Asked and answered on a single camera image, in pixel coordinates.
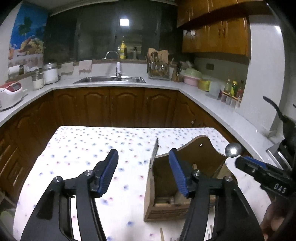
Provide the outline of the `person right hand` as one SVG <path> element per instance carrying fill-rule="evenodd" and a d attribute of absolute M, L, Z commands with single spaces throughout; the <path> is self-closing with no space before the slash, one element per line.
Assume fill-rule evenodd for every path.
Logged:
<path fill-rule="evenodd" d="M 286 199 L 275 198 L 268 206 L 260 224 L 264 240 L 268 240 L 285 220 L 290 208 L 290 202 Z"/>

